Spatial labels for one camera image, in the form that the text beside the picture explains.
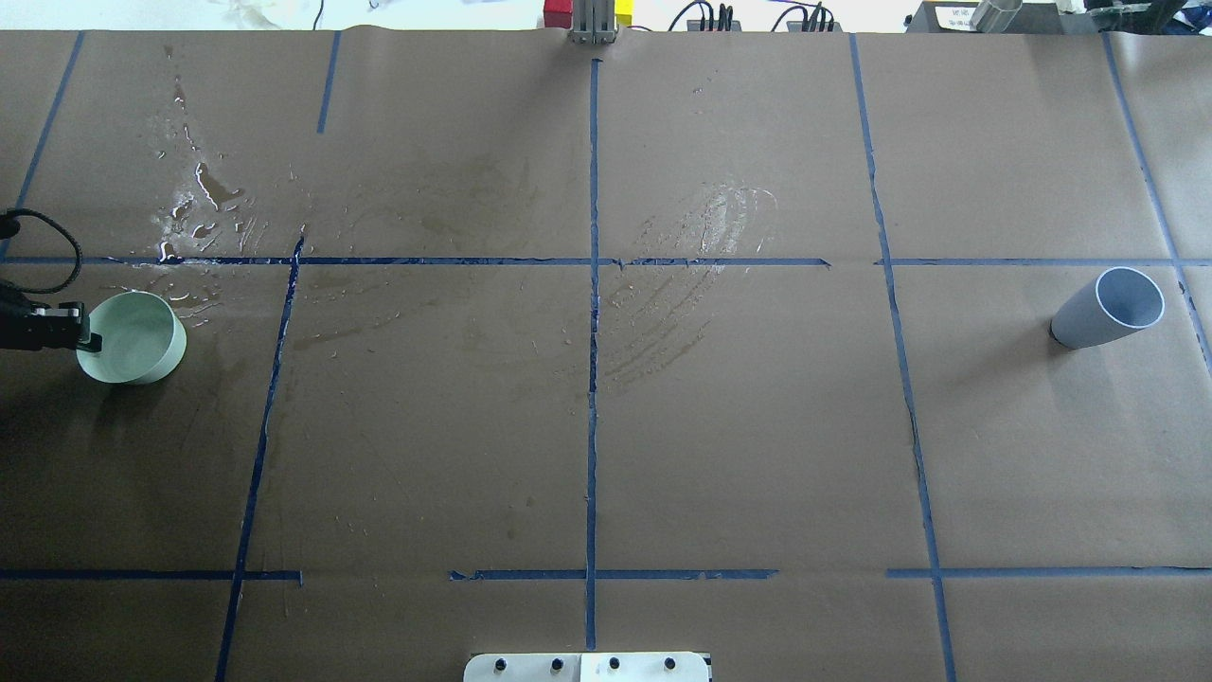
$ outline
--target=white floor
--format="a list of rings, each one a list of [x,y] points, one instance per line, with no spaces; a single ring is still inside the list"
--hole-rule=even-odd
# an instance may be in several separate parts
[[[402,29],[527,29],[542,0],[325,0],[319,28],[375,24]],[[745,30],[770,30],[787,8],[778,0],[731,0]],[[635,0],[635,23],[663,30],[684,0]],[[829,0],[856,33],[901,33],[919,0]],[[0,29],[309,29],[320,0],[0,0]],[[697,16],[697,11],[687,12]]]

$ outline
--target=white bracket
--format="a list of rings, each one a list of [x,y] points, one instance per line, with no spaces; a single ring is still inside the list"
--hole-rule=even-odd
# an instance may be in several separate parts
[[[480,654],[463,682],[711,682],[709,660],[692,652]]]
[[[618,38],[614,0],[572,0],[572,28],[568,40],[605,45]]]

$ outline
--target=yellow block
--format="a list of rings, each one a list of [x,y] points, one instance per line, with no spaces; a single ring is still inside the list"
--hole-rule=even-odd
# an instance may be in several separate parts
[[[618,25],[631,25],[631,16],[635,13],[635,0],[614,0],[614,17]]]

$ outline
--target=mint green cup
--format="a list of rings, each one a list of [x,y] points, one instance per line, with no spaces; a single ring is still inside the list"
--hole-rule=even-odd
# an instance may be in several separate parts
[[[97,382],[152,384],[167,377],[185,355],[185,327],[155,293],[119,293],[97,305],[88,322],[101,333],[101,353],[76,351],[76,361]]]

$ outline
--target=blue-gray cup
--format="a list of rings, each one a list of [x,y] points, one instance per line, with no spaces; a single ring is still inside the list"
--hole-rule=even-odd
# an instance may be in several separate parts
[[[1107,344],[1157,323],[1166,298],[1157,283],[1128,267],[1104,270],[1052,317],[1052,337],[1068,349]]]

